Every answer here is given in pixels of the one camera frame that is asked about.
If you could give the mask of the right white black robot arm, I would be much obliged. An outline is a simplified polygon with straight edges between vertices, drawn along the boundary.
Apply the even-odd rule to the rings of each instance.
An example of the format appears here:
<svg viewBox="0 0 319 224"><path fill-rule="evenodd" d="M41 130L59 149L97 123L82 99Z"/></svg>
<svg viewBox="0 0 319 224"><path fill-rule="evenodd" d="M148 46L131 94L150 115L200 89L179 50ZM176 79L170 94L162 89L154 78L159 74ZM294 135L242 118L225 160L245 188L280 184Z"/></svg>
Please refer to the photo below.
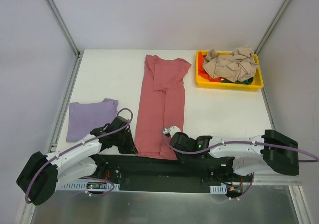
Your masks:
<svg viewBox="0 0 319 224"><path fill-rule="evenodd" d="M287 176L299 174L297 142L275 130L238 140L210 135L193 139L176 126L163 134L170 138L169 145L181 164L225 175L232 182L269 170Z"/></svg>

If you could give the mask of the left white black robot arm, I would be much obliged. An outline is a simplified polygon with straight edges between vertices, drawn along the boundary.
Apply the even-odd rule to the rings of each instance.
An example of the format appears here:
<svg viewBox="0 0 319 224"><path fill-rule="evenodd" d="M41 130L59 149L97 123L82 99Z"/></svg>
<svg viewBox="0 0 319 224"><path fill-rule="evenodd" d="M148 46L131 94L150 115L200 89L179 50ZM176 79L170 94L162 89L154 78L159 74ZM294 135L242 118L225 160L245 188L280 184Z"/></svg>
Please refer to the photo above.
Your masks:
<svg viewBox="0 0 319 224"><path fill-rule="evenodd" d="M120 152L131 153L134 144L130 123L117 116L111 123L92 130L69 148L32 154L16 180L25 193L26 203L41 205L58 188L79 178L107 184L111 171L99 154L112 146L118 147Z"/></svg>

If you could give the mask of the pink red t shirt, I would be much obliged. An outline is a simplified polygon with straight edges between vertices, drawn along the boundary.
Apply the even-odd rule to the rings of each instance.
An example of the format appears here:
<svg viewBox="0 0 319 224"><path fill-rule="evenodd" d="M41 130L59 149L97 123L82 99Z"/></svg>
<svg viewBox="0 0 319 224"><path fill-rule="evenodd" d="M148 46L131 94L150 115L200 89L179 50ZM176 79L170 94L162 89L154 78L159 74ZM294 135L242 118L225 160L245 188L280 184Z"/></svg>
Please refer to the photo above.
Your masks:
<svg viewBox="0 0 319 224"><path fill-rule="evenodd" d="M165 60L146 55L135 146L140 157L176 160L176 154L163 141L162 131L183 129L185 109L184 77L191 64L184 59Z"/></svg>

